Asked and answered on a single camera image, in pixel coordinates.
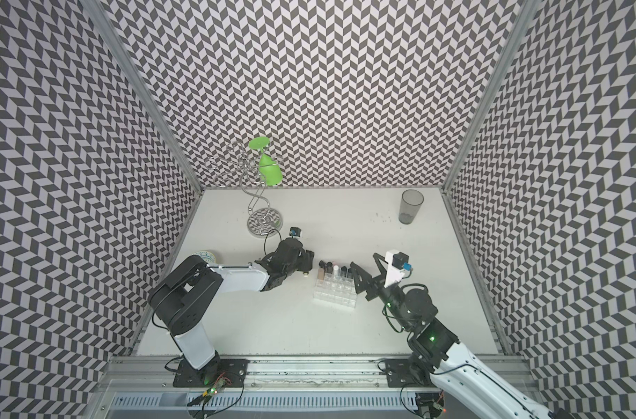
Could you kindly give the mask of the clear acrylic lipstick organizer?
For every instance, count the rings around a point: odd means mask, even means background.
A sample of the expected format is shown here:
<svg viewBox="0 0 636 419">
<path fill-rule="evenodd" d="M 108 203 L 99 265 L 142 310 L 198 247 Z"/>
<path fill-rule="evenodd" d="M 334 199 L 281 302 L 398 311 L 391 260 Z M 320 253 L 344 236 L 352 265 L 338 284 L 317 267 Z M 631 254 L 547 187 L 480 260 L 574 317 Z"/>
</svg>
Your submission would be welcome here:
<svg viewBox="0 0 636 419">
<path fill-rule="evenodd" d="M 315 300 L 355 309 L 357 293 L 354 279 L 325 273 L 321 279 L 316 280 L 313 297 Z"/>
</svg>

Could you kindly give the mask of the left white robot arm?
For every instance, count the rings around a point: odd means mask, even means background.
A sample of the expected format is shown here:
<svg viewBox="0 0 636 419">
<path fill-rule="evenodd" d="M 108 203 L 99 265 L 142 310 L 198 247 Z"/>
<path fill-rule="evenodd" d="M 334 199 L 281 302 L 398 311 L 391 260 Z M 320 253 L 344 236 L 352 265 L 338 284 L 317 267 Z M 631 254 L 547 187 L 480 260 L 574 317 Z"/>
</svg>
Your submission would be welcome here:
<svg viewBox="0 0 636 419">
<path fill-rule="evenodd" d="M 313 267 L 314 252 L 296 237 L 281 240 L 275 251 L 248 265 L 210 265 L 201 256 L 192 255 L 155 286 L 148 304 L 169 331 L 183 359 L 200 371 L 218 355 L 202 325 L 216 296 L 268 292 L 295 272 L 308 274 Z"/>
</svg>

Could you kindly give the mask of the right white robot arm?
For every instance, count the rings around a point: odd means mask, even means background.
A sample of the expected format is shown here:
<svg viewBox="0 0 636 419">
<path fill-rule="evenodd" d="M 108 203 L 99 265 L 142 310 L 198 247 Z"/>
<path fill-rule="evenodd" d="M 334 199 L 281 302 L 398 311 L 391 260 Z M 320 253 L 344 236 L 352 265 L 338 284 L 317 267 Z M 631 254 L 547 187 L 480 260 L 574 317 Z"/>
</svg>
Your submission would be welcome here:
<svg viewBox="0 0 636 419">
<path fill-rule="evenodd" d="M 382 315 L 395 331 L 407 335 L 410 373 L 417 384 L 428 383 L 460 401 L 480 418 L 571 418 L 564 409 L 551 410 L 513 387 L 466 347 L 438 319 L 429 287 L 403 284 L 412 275 L 409 256 L 389 251 L 374 254 L 379 274 L 350 264 L 354 287 L 368 301 L 382 302 Z"/>
</svg>

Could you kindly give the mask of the grey glass tumbler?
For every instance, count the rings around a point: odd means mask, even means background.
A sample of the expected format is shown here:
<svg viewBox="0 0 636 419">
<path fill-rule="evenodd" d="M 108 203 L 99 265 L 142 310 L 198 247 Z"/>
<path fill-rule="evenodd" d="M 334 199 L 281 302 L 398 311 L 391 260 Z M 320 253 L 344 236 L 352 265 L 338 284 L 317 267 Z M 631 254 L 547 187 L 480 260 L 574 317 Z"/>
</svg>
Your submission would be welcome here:
<svg viewBox="0 0 636 419">
<path fill-rule="evenodd" d="M 401 195 L 398 221 L 410 225 L 424 203 L 424 195 L 418 190 L 405 190 Z"/>
</svg>

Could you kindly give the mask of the green plastic goblet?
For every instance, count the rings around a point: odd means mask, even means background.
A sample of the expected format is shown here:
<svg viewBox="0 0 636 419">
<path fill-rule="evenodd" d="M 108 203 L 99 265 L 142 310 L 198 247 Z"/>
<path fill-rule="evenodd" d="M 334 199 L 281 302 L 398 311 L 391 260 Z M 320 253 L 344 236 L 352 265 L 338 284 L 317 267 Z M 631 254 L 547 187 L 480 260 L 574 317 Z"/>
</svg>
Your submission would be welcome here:
<svg viewBox="0 0 636 419">
<path fill-rule="evenodd" d="M 283 181 L 282 170 L 279 164 L 270 155 L 265 152 L 266 147 L 270 143 L 270 139 L 266 136 L 253 138 L 248 142 L 248 148 L 258 151 L 258 173 L 265 186 L 278 186 Z"/>
</svg>

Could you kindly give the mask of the yellow blue patterned bowl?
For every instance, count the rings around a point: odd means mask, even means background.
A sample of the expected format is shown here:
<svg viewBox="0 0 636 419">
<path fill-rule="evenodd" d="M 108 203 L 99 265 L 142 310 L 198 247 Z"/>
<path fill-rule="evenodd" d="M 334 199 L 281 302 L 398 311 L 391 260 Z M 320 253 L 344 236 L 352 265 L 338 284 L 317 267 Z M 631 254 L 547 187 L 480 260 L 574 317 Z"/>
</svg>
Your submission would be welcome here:
<svg viewBox="0 0 636 419">
<path fill-rule="evenodd" d="M 196 253 L 196 255 L 202 258 L 208 264 L 218 263 L 217 257 L 210 251 L 199 251 Z"/>
</svg>

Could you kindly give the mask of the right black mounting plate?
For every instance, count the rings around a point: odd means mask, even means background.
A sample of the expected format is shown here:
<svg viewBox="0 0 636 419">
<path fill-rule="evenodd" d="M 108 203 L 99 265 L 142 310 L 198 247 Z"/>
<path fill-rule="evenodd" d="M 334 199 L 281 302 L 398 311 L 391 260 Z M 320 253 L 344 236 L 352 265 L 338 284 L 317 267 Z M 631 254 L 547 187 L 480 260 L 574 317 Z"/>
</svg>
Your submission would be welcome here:
<svg viewBox="0 0 636 419">
<path fill-rule="evenodd" d="M 431 375 L 422 365 L 410 359 L 386 358 L 377 364 L 384 374 L 388 387 L 401 389 L 407 387 L 432 388 Z"/>
</svg>

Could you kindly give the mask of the black mounting plate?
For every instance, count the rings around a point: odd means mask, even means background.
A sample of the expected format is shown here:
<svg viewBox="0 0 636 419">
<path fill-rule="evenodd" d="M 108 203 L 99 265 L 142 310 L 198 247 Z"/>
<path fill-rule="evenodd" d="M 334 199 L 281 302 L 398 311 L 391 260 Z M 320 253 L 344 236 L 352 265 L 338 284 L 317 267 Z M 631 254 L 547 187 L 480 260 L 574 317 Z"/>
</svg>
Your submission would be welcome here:
<svg viewBox="0 0 636 419">
<path fill-rule="evenodd" d="M 216 380 L 224 379 L 226 388 L 242 388 L 247 376 L 249 361 L 244 358 L 211 360 L 201 369 L 193 368 L 188 361 L 181 359 L 174 375 L 174 388 L 210 389 Z"/>
<path fill-rule="evenodd" d="M 386 358 L 377 364 L 384 374 L 388 387 L 401 389 L 407 387 L 432 388 L 431 375 L 422 365 L 410 359 Z"/>
</svg>

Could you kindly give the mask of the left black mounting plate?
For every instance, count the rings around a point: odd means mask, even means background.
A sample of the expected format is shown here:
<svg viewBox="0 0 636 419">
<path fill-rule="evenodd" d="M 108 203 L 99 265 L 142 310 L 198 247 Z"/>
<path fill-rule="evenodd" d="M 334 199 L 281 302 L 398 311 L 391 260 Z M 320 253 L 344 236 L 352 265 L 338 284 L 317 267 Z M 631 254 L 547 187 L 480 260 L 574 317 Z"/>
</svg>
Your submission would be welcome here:
<svg viewBox="0 0 636 419">
<path fill-rule="evenodd" d="M 224 379 L 226 388 L 242 388 L 247 376 L 249 361 L 244 358 L 211 360 L 201 369 L 193 368 L 188 361 L 181 359 L 174 375 L 174 388 L 210 389 L 216 380 Z"/>
</svg>

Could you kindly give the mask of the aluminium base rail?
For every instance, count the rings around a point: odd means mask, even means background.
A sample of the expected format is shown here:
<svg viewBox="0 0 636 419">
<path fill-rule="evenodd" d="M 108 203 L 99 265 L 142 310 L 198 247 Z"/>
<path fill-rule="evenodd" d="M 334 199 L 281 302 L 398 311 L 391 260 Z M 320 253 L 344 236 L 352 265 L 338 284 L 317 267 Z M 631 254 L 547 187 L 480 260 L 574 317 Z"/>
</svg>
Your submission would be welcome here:
<svg viewBox="0 0 636 419">
<path fill-rule="evenodd" d="M 189 402 L 201 388 L 178 388 L 165 367 L 166 356 L 115 357 L 92 392 L 83 416 L 111 418 L 117 413 L 190 414 Z M 391 387 L 382 358 L 376 356 L 251 356 L 242 387 L 211 400 L 231 412 L 405 411 L 421 387 Z"/>
</svg>

